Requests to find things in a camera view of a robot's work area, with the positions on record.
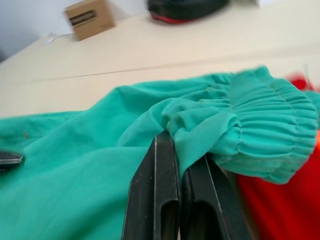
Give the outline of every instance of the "teal cloth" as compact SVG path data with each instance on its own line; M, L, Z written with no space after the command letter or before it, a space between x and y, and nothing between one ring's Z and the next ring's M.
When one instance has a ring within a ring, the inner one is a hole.
M318 93L260 67L117 87L82 112L2 119L0 147L26 161L0 176L0 238L119 240L130 180L164 129L181 175L211 152L226 170L286 183L313 152L319 109Z

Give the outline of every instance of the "red fabric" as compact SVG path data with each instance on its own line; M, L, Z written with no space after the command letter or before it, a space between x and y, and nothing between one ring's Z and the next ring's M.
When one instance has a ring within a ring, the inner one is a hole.
M167 16L157 15L155 13L152 13L151 16L154 20L160 20L160 21L163 21L167 24L184 24L184 23L188 23L188 22L192 21L192 20L173 19L173 18L169 18Z
M297 88L313 89L304 76L305 83L301 75L298 81L295 77L290 79ZM316 154L287 184L243 175L237 175L237 182L261 240L320 239L320 159Z

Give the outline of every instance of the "brown box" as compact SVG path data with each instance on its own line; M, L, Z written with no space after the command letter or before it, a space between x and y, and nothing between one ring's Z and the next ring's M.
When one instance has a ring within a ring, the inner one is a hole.
M115 26L105 0L85 0L65 9L73 31L79 40L89 38Z

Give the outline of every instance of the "table surface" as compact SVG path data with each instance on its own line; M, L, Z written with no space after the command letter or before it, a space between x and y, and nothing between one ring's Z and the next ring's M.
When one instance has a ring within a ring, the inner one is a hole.
M0 117L90 108L114 87L266 65L320 82L320 1L237 0L182 25L128 18L76 41L43 37L0 66Z

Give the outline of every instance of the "black metal clamp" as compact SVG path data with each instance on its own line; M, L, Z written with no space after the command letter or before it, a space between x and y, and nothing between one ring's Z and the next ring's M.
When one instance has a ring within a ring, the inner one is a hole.
M157 135L134 174L122 240L251 240L233 189L205 155L184 173L174 143Z
M22 165L25 158L22 154L0 150L0 175Z

